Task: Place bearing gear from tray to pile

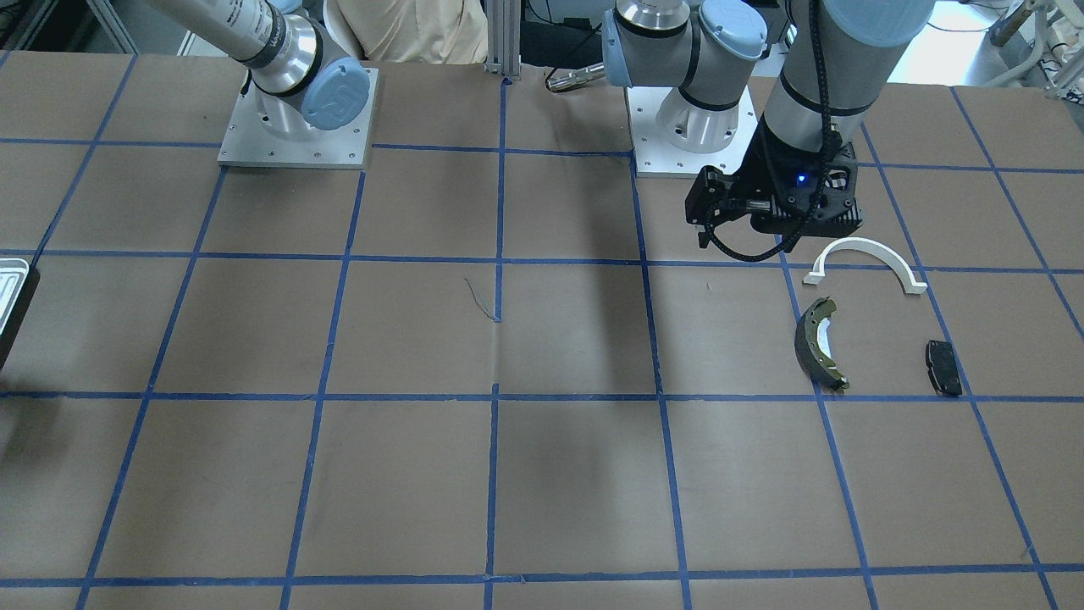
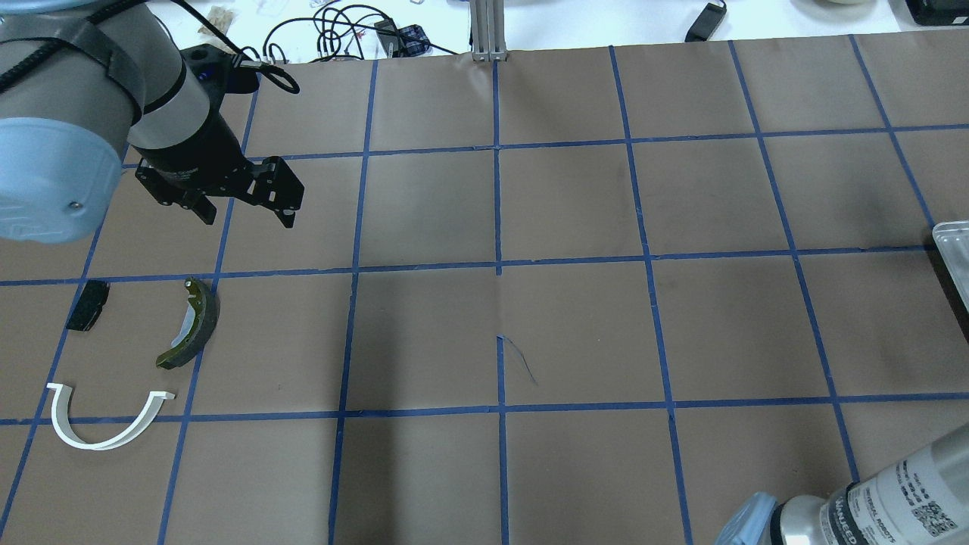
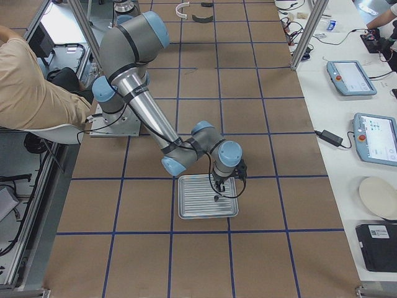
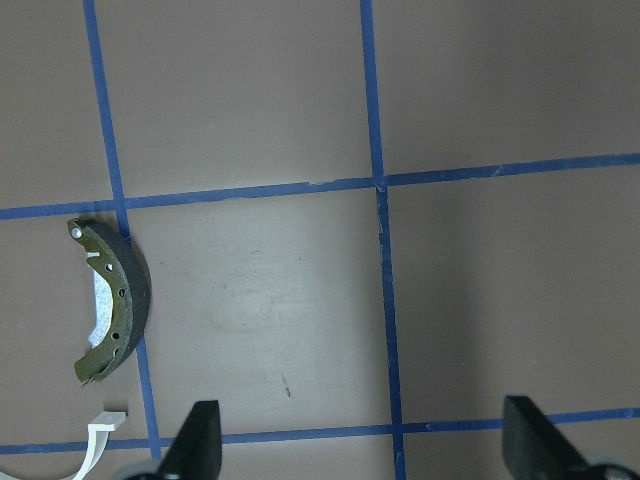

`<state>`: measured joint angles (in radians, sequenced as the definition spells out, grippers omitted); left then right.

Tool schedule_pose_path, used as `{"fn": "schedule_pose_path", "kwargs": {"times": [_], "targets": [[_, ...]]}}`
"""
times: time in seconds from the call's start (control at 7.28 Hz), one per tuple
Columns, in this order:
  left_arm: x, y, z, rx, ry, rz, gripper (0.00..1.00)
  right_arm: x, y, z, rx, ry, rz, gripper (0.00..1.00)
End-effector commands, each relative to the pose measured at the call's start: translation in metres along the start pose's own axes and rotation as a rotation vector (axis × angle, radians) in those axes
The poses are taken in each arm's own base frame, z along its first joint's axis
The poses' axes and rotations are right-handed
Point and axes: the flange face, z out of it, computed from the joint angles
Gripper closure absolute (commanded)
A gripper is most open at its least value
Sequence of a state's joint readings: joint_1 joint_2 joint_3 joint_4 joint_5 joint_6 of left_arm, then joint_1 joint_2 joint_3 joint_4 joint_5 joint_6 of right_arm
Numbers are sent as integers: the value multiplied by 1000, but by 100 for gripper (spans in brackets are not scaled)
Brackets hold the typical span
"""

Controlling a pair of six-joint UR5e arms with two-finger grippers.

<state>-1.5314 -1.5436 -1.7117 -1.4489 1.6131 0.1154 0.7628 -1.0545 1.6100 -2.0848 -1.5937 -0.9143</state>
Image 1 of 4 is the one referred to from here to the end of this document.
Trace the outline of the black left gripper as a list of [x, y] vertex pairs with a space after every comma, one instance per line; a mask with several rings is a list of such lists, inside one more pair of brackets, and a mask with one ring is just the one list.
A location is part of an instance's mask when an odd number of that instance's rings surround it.
[[[852, 144], [836, 131], [828, 141], [833, 159], [827, 164], [821, 200], [810, 212], [802, 236], [846, 238], [865, 220], [855, 194], [857, 163]], [[769, 203], [751, 211], [751, 228], [789, 235], [808, 213], [820, 178], [820, 151], [791, 147], [762, 120], [743, 159], [743, 198]]]

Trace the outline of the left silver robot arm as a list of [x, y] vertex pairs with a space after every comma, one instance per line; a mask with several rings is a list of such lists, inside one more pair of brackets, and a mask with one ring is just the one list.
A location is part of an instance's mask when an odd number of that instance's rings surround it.
[[[863, 225], [852, 140], [932, 1], [786, 1], [798, 34], [736, 169], [705, 165], [685, 219], [715, 228], [749, 217], [774, 235], [844, 238]], [[601, 20], [601, 61], [614, 86], [661, 86], [658, 126], [680, 150], [707, 153], [727, 129], [754, 62], [769, 51], [766, 20], [744, 1], [618, 1]]]

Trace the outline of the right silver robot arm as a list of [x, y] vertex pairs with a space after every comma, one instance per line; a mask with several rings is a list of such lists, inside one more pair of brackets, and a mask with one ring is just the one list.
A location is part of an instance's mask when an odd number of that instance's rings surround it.
[[272, 1], [150, 5], [234, 59], [260, 92], [281, 100], [315, 129], [347, 126], [367, 107], [367, 70], [317, 20]]

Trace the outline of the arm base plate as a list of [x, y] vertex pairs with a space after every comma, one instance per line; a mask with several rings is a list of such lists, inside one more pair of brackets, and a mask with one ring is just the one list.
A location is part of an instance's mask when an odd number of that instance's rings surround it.
[[710, 165], [735, 173], [754, 135], [754, 102], [749, 88], [730, 109], [698, 108], [675, 88], [625, 89], [628, 124], [642, 176], [697, 176]]
[[310, 126], [291, 105], [245, 82], [228, 121], [218, 163], [245, 169], [366, 169], [380, 72], [367, 67], [365, 73], [365, 108], [350, 124], [334, 130]]

